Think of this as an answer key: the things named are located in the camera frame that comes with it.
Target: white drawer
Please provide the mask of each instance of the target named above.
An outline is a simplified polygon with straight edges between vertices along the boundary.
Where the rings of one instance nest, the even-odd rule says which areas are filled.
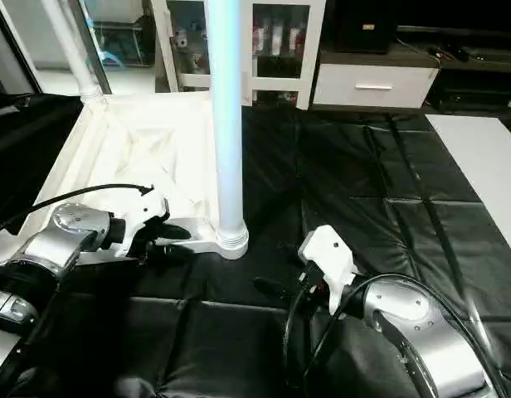
[[[315,104],[420,108],[437,69],[320,65]]]

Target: white pole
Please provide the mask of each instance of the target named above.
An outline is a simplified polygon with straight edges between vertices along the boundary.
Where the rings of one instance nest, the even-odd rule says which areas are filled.
[[[66,54],[71,72],[79,85],[80,97],[84,102],[101,98],[102,91],[99,85],[93,80],[90,70],[86,65],[86,59],[80,53],[78,44],[75,41],[75,35],[66,20],[66,16],[58,0],[41,0],[41,3],[55,30],[62,50]]]
[[[225,257],[236,259],[245,254],[248,246],[242,213],[241,0],[208,0],[207,16],[217,158],[218,243],[229,252]]]

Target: glass door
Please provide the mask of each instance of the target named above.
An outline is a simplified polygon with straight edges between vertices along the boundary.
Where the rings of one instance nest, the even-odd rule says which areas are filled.
[[[254,4],[252,101],[296,106],[309,5]]]
[[[208,90],[210,71],[204,2],[168,0],[167,7],[173,29],[171,42],[180,89]]]

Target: black cloth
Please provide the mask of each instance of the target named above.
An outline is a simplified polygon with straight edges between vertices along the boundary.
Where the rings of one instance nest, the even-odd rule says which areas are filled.
[[[248,253],[77,269],[11,396],[301,396],[281,367],[287,303],[254,278],[292,290],[296,250],[323,224],[362,272],[415,276],[464,318],[473,302],[511,396],[511,250],[425,118],[244,108],[243,155]],[[327,319],[298,320],[293,363]],[[395,347],[352,318],[333,330],[309,391],[417,395]]]

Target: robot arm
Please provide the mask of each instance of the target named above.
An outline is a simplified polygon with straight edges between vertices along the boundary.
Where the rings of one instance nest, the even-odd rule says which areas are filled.
[[[345,286],[364,280],[356,275],[351,251],[331,226],[309,233],[299,249],[313,261],[329,286],[329,312],[334,314]],[[455,398],[496,396],[471,345],[448,323],[440,304],[405,280],[374,280],[349,313],[359,316],[400,351],[421,396]]]
[[[76,265],[88,264],[82,259],[85,252],[104,251],[103,262],[130,260],[126,256],[145,222],[154,217],[162,222],[168,216],[167,202],[156,190],[141,196],[138,207],[120,219],[81,204],[58,206],[47,227],[0,267],[0,372],[11,367],[3,364],[14,352],[21,352],[22,338],[36,324],[59,281]]]

